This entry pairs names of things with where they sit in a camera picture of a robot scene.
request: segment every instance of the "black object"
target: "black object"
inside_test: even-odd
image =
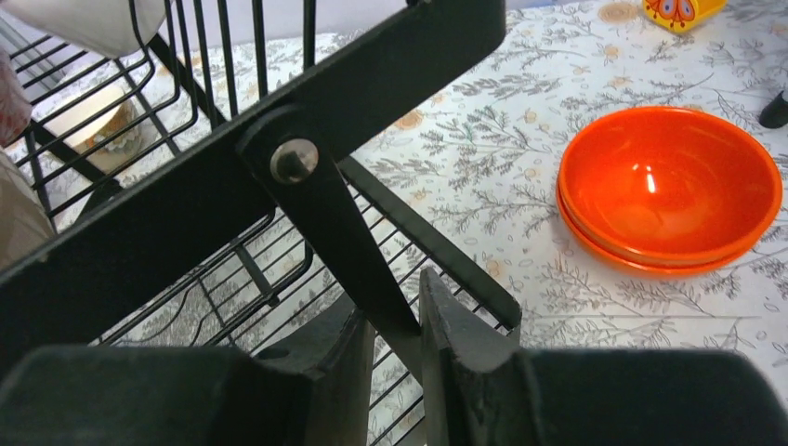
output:
[[[41,348],[0,388],[0,444],[362,445],[373,338],[344,295],[256,358]]]
[[[780,403],[741,357],[525,350],[431,269],[419,304],[430,445],[788,444]],[[0,387],[0,442],[362,446],[371,362],[371,328],[346,297],[255,360],[221,348],[44,348]]]
[[[765,128],[780,128],[788,124],[788,100],[785,100],[784,91],[764,108],[758,122]]]
[[[788,445],[746,359],[722,351],[526,350],[422,273],[429,445]]]
[[[534,384],[533,379],[542,373],[537,369],[547,370],[551,364],[542,359],[551,354],[540,353],[533,361],[525,361],[516,343],[491,332],[468,310],[434,305],[453,302],[436,277],[425,277],[427,282],[418,302],[398,289],[430,261],[442,269],[442,279],[459,285],[452,294],[465,291],[479,302],[473,312],[485,309],[497,319],[495,330],[514,338],[519,335],[517,302],[348,158],[363,142],[494,50],[506,32],[503,0],[409,0],[403,11],[315,66],[316,5],[313,0],[305,0],[306,70],[270,95],[263,82],[267,79],[263,8],[260,0],[253,0],[258,32],[254,54],[258,58],[261,100],[246,111],[239,109],[233,82],[228,2],[217,0],[230,116],[217,107],[212,91],[211,71],[222,68],[214,67],[208,58],[203,11],[208,2],[193,2],[200,53],[204,64],[211,65],[202,70],[202,84],[196,82],[191,59],[177,58],[176,42],[181,43],[183,53],[190,49],[183,2],[172,0],[166,32],[145,46],[139,58],[131,63],[101,60],[50,93],[112,64],[117,72],[91,87],[81,100],[111,82],[125,80],[131,91],[118,100],[137,96],[144,109],[129,125],[150,120],[161,133],[157,141],[105,175],[91,168],[86,157],[127,128],[78,155],[66,150],[63,135],[51,138],[40,131],[52,116],[34,123],[25,135],[30,154],[19,164],[31,165],[33,187],[45,197],[43,202],[47,202],[47,184],[70,168],[90,182],[88,188],[65,203],[48,206],[48,216],[55,219],[88,195],[91,209],[56,240],[0,276],[0,374],[7,373],[29,351],[47,344],[94,339],[104,345],[123,343],[125,335],[151,315],[158,315],[165,305],[177,304],[180,311],[195,290],[207,299],[210,312],[194,324],[196,335],[189,345],[237,346],[241,344],[236,342],[239,336],[265,323],[273,307],[293,298],[303,282],[322,281],[322,290],[309,295],[304,306],[297,303],[298,310],[284,325],[272,329],[263,339],[241,344],[257,351],[306,306],[317,305],[315,302],[339,281],[364,317],[401,357],[409,369],[407,374],[424,378],[430,406],[429,429],[420,424],[403,436],[389,435],[399,420],[414,414],[416,401],[393,424],[375,432],[371,444],[417,442],[417,434],[426,431],[436,444],[447,439],[453,444],[488,444],[494,440],[501,444],[539,444],[550,439],[541,428],[549,426],[545,421],[549,416],[556,416],[561,426],[571,429],[560,419],[562,411],[549,413],[536,406],[528,412],[529,401],[545,401],[545,408],[553,401],[561,406],[584,404],[559,393],[564,387],[570,388],[570,383],[553,386],[547,377],[543,383]],[[173,95],[157,104],[147,103],[140,96],[157,70],[152,57],[160,59],[172,73],[174,87]],[[176,128],[165,126],[157,113],[184,97],[191,105],[190,116]],[[197,123],[199,111],[207,116],[213,132],[194,147],[182,150],[177,136]],[[42,147],[36,148],[33,141]],[[123,190],[114,176],[159,147],[168,150],[175,160]],[[45,152],[66,165],[44,175],[40,166],[36,170],[36,163]],[[252,252],[250,244],[282,221],[278,209],[304,236],[288,251],[302,251],[303,258],[279,280],[269,281],[264,274],[268,267],[259,265],[264,261],[259,253]],[[370,214],[365,213],[371,210],[381,214],[372,227],[386,219],[397,228],[382,242],[372,238],[366,228]],[[384,259],[381,244],[394,235],[404,235],[406,242],[399,252]],[[339,250],[349,250],[350,254],[343,255]],[[408,257],[410,270],[395,280],[388,264],[397,256]],[[313,271],[316,257],[325,267]],[[216,301],[212,293],[218,285],[206,284],[230,258],[238,260],[238,268],[248,274],[249,284],[257,292],[237,308],[226,305],[229,297]],[[333,274],[325,273],[326,269]],[[410,313],[419,304],[423,310],[421,325]],[[367,407],[380,403],[394,387],[369,404],[370,329],[361,324],[360,313],[348,318],[349,311],[349,301],[342,299],[312,324],[263,349],[256,361],[215,349],[71,348],[33,354],[0,391],[0,439],[7,434],[5,439],[12,444],[68,442],[64,438],[89,443],[91,438],[85,433],[102,432],[104,439],[113,438],[102,443],[174,444],[178,439],[173,435],[199,425],[190,436],[182,438],[221,444],[363,444],[367,440]],[[201,330],[207,317],[216,318],[220,328],[204,335]],[[119,321],[120,325],[107,332]],[[459,334],[453,329],[460,327],[466,332]],[[390,355],[390,351],[381,353],[373,366],[387,361]],[[613,356],[603,353],[582,355],[600,358],[594,362],[595,370],[601,368],[600,363],[616,364]],[[569,361],[572,358],[552,357],[559,371],[565,365],[576,365]],[[676,356],[660,358],[680,363]],[[757,408],[753,413],[763,415],[763,423],[753,426],[762,427],[764,435],[780,429],[781,414],[771,410],[773,396],[763,390],[762,381],[741,367],[728,367],[729,357],[723,359],[712,365],[737,374],[742,392],[751,397],[747,403]],[[523,364],[536,370],[524,374],[525,381],[519,376]],[[575,369],[589,372],[583,367]],[[183,379],[188,373],[193,374],[192,379]],[[394,386],[407,374],[401,374]],[[65,377],[70,380],[68,386],[63,385]],[[581,376],[577,379],[577,386],[588,385]],[[79,388],[87,392],[76,392]],[[216,394],[209,394],[208,388],[218,390],[223,398],[211,398]],[[442,393],[431,393],[439,390]],[[105,397],[100,398],[97,392]],[[541,400],[540,393],[553,396],[549,401]],[[102,410],[81,407],[88,398],[102,400]],[[348,407],[337,409],[341,404]],[[149,411],[153,407],[158,409],[141,413],[140,408]],[[253,411],[239,413],[242,408]],[[741,412],[732,413],[738,416]],[[138,429],[130,431],[129,426]],[[764,437],[752,437],[749,444],[758,444],[760,438]]]

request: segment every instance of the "black wire dish rack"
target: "black wire dish rack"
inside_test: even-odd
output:
[[[71,71],[32,98],[33,121],[11,152],[60,234],[0,278],[3,373],[49,343],[228,345],[254,354],[333,303],[343,293],[338,270],[374,276],[374,262],[365,259],[380,255],[364,244],[367,232],[354,226],[354,213],[413,310],[418,271],[430,266],[464,305],[502,333],[518,335],[514,300],[348,157],[489,54],[505,32],[503,2],[409,1],[367,33],[317,35],[315,0],[304,0],[302,43],[285,46],[266,42],[261,0],[247,4],[256,40],[241,45],[231,42],[227,0],[194,0],[193,19],[186,1],[165,0],[163,30],[126,58],[97,59],[51,37],[12,55],[69,52],[53,71]],[[129,6],[134,17],[135,2]],[[212,14],[218,46],[206,37],[205,17]],[[282,69],[295,61],[303,72]],[[47,130],[107,85],[126,93],[70,132]],[[73,94],[80,96],[58,103]],[[83,153],[64,142],[128,100],[137,117],[110,138]],[[327,142],[320,155],[339,163],[359,212],[346,212],[330,191],[272,200],[244,170],[235,153],[243,133],[265,113],[288,107],[267,125],[319,127]],[[92,163],[132,129],[145,141],[135,153],[112,169]],[[355,254],[333,249],[343,246]],[[383,293],[369,282],[358,286],[353,291]],[[410,444],[423,414],[420,387],[378,336],[369,444]]]

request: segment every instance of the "floral tablecloth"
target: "floral tablecloth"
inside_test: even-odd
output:
[[[691,280],[649,282],[614,272],[579,249],[558,217],[554,194],[561,153],[575,133],[604,114],[648,104],[691,107],[733,122],[760,140],[788,176],[788,127],[767,130],[757,123],[759,111],[788,87],[788,7],[782,0],[729,0],[724,12],[682,36],[651,24],[630,1],[512,11],[508,27],[498,51],[354,156],[516,297],[524,313],[523,345],[733,350],[752,360],[788,401],[784,207],[758,245],[732,265]],[[352,37],[321,36],[319,57]],[[250,46],[235,51],[244,109],[257,100],[254,58]],[[297,40],[269,43],[271,88],[300,71],[300,51]],[[215,56],[207,65],[227,111],[223,62]],[[203,63],[196,56],[192,61]],[[158,71],[157,79],[169,75]],[[172,87],[162,85],[146,87],[151,102]],[[180,101],[161,116],[175,128],[188,114]],[[201,115],[179,144],[189,147],[208,131]],[[135,182],[171,157],[158,153],[122,182]],[[66,196],[83,187],[74,186],[78,177],[68,181],[53,189]],[[282,311],[287,316],[298,308]],[[166,343],[191,336],[194,319],[179,318],[167,325]],[[156,332],[163,322],[156,323],[138,335]],[[386,372],[374,382],[383,386],[397,376]],[[378,408],[390,413],[373,416],[371,439],[380,420],[413,404],[419,389],[408,386]]]

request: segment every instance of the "orange bowl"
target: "orange bowl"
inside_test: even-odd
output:
[[[740,256],[782,202],[780,172],[754,138],[673,107],[618,111],[583,129],[564,152],[558,191],[594,245],[663,267]]]
[[[704,274],[705,272],[710,272],[715,269],[720,269],[726,266],[728,263],[736,260],[737,258],[743,256],[747,253],[748,250],[741,251],[736,253],[732,256],[728,256],[725,258],[718,259],[717,261],[706,263],[703,265],[694,265],[690,267],[671,267],[665,265],[650,265],[650,264],[642,264],[638,263],[633,260],[629,260],[623,257],[619,257],[610,251],[605,250],[604,248],[600,247],[588,238],[587,235],[583,233],[577,225],[574,224],[569,211],[567,211],[566,205],[561,198],[560,190],[557,191],[557,199],[558,199],[558,212],[563,217],[564,223],[566,223],[567,228],[580,244],[580,247],[583,248],[588,254],[591,256],[596,257],[601,262],[607,264],[613,269],[619,270],[621,272],[625,272],[628,274],[636,274],[638,276],[643,276],[645,278],[660,278],[660,277],[687,277],[687,276],[694,276],[699,274]]]

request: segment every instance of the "tablecloth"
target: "tablecloth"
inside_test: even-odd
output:
[[[730,266],[688,280],[646,281],[610,270],[580,249],[558,216],[554,193],[561,154],[575,133],[604,114],[649,104],[690,107],[733,122],[761,141],[788,176],[788,128],[767,130],[757,123],[759,111],[788,86],[788,8],[781,0],[730,0],[724,12],[686,35],[653,25],[640,3],[631,1],[523,9],[507,19],[508,35],[493,55],[354,156],[519,301],[524,346],[736,351],[788,401],[785,207],[757,246]],[[319,59],[353,37],[321,36]],[[300,72],[297,40],[270,42],[268,50],[271,88]],[[235,51],[243,109],[257,100],[254,58],[250,46]],[[213,54],[208,65],[221,92],[227,88],[223,62]],[[195,64],[203,63],[194,57]],[[75,88],[98,82],[106,72]],[[157,72],[157,79],[168,76],[158,66]],[[146,87],[152,102],[167,94],[157,85]],[[169,128],[189,115],[184,103],[161,113]],[[201,115],[179,144],[189,147],[208,131]],[[135,182],[171,157],[157,153],[122,182]],[[53,188],[65,196],[83,187],[74,186],[82,181],[76,176],[70,181]],[[227,295],[245,293],[243,280],[230,277],[233,269],[223,271],[210,282],[220,283]],[[300,314],[291,329],[310,317],[298,313],[310,293],[298,291],[295,303],[281,309],[284,316]],[[193,336],[194,314],[206,304],[179,312],[175,304],[131,337],[185,342]],[[376,371],[373,393],[402,372],[398,363]],[[373,410],[370,438],[419,393],[406,380],[388,394]],[[399,420],[400,432],[418,417]],[[389,431],[379,444],[396,435]]]

